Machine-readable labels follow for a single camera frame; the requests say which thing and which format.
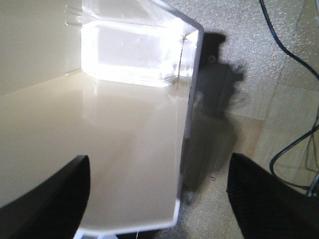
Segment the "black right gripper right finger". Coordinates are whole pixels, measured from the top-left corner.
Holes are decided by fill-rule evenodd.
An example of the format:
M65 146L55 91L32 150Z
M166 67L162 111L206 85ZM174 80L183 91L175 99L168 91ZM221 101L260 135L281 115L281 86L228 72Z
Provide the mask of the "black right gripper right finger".
M317 239L319 204L280 182L253 160L233 153L227 194L245 239Z

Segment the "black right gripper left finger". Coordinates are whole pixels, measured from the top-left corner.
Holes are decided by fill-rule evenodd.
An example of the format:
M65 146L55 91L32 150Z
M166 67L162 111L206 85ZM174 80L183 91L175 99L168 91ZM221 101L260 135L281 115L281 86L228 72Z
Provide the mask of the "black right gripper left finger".
M89 157L78 155L33 190L1 207L0 237L72 239L89 194Z

